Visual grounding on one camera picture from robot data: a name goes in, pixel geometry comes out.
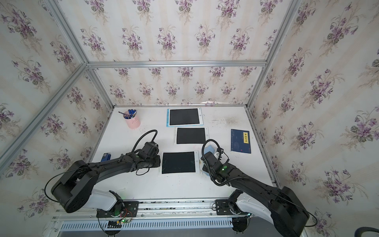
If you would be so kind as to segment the white framed tablet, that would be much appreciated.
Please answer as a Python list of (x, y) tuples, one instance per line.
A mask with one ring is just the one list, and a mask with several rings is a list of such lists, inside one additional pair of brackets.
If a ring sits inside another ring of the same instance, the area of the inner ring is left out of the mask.
[(175, 144), (203, 144), (209, 139), (209, 131), (206, 127), (177, 128), (175, 132)]
[(160, 158), (159, 176), (199, 174), (198, 151), (164, 151)]

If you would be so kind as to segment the blue framed drawing tablet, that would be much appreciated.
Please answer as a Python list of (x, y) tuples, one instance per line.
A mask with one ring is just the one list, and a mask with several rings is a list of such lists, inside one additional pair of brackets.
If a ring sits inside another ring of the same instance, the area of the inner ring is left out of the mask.
[(204, 125), (201, 108), (174, 108), (167, 110), (167, 127)]

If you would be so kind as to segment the light blue microfiber cloth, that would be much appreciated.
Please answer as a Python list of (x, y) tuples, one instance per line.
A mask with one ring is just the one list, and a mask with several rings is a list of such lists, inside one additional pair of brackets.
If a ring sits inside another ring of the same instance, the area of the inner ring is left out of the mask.
[(204, 148), (204, 154), (207, 154), (208, 152), (210, 152), (211, 154), (214, 154), (216, 150), (211, 145), (209, 145)]

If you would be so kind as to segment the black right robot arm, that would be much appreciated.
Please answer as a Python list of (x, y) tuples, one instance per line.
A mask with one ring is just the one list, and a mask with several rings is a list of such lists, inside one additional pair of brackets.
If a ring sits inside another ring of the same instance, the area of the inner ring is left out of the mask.
[(266, 185), (230, 163), (222, 164), (212, 153), (202, 154), (203, 170), (217, 186), (230, 186), (236, 191), (230, 196), (232, 207), (237, 206), (237, 199), (246, 194), (270, 212), (273, 225), (284, 237), (299, 237), (311, 216), (296, 194), (288, 187), (282, 189)]

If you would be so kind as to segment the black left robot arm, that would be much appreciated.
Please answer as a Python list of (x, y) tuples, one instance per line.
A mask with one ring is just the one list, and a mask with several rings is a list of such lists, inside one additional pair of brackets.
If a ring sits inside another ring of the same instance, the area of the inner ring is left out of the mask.
[(93, 194), (94, 186), (113, 176), (160, 166), (160, 156), (145, 156), (142, 152), (127, 153), (106, 162), (75, 162), (52, 186), (51, 194), (67, 213), (83, 208)]

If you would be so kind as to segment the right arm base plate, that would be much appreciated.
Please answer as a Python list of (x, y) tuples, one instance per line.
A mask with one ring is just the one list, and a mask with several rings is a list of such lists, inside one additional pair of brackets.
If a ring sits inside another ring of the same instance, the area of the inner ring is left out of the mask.
[(247, 212), (242, 211), (235, 200), (217, 199), (212, 206), (213, 210), (218, 216), (225, 215), (247, 215)]

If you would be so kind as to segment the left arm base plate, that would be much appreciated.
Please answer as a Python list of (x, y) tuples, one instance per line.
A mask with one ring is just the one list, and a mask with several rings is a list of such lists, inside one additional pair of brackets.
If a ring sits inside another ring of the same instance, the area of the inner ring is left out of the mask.
[(102, 209), (97, 210), (97, 218), (131, 218), (136, 217), (138, 212), (138, 201), (117, 202), (114, 207), (108, 211)]

